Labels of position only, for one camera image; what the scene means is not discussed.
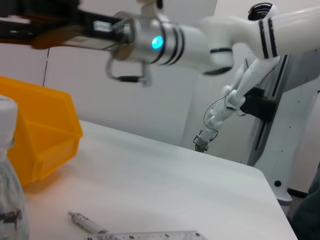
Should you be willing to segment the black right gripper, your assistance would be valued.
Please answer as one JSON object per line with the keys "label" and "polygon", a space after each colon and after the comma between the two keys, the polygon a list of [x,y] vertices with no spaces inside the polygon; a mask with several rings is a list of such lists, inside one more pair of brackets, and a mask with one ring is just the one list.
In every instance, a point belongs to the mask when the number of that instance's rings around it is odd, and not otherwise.
{"label": "black right gripper", "polygon": [[53,47],[75,47],[108,51],[134,40],[133,30],[127,20],[79,10],[78,8],[8,9],[1,8],[0,16],[18,16],[37,24],[62,24],[75,22],[79,26],[63,26],[29,39],[0,38],[1,44],[26,45],[37,50]]}

